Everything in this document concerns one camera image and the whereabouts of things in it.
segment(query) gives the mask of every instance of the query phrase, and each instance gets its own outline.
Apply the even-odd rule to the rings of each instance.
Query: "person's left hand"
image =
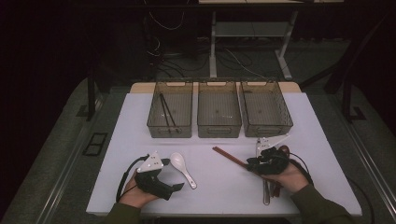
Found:
[[[158,197],[140,189],[134,180],[135,176],[136,170],[134,170],[134,174],[126,184],[119,203],[124,203],[136,208],[142,208],[147,203],[158,199]]]

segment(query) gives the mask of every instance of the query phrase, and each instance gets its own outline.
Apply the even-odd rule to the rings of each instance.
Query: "white spoon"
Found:
[[[195,181],[191,178],[189,172],[187,172],[186,163],[184,162],[184,158],[180,153],[172,153],[171,155],[171,163],[175,168],[177,168],[184,176],[186,176],[189,181],[191,188],[196,189],[197,185]]]

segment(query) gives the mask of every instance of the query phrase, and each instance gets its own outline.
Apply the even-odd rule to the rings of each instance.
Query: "floor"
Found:
[[[177,50],[168,49],[157,77],[208,77],[208,42],[199,39],[200,54],[186,58]],[[276,77],[282,81],[274,50],[279,39],[220,39],[217,48],[218,77]],[[301,83],[336,63],[344,54],[347,40],[300,40],[290,42],[286,61],[294,82]],[[350,179],[362,207],[360,223],[395,223],[391,213],[396,179],[396,138],[368,104],[360,90],[352,91],[352,106],[357,106],[365,120],[346,122],[340,113],[341,92],[328,95],[323,78],[303,89],[318,116],[333,152],[345,175]],[[102,217],[87,214],[85,209],[100,170],[106,146],[117,122],[125,94],[130,87],[116,86],[110,93],[97,92],[96,109],[87,121],[87,82],[81,82],[71,94],[39,156],[21,185],[3,218],[8,223],[99,223]],[[106,133],[101,153],[84,156],[95,133]],[[213,220],[184,220],[214,223]],[[298,217],[288,217],[301,223]],[[169,223],[157,218],[155,223]],[[259,218],[235,219],[233,223],[275,223]]]

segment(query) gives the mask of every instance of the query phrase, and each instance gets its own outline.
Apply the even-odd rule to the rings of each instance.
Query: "hand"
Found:
[[[291,163],[279,175],[262,175],[262,177],[279,182],[291,193],[295,193],[309,184],[300,170]]]
[[[134,180],[135,176],[136,170],[134,170],[134,174],[126,184],[124,193],[122,194],[119,203],[128,204],[136,208],[142,208],[147,203],[158,199],[158,197],[141,190],[136,185],[136,181]]]

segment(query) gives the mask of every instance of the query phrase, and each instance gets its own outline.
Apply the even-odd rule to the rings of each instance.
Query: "forearm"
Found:
[[[105,218],[105,224],[137,224],[140,221],[140,209],[123,203],[114,203]]]
[[[305,186],[291,199],[300,210],[304,224],[355,223],[343,206],[323,198],[312,185]]]

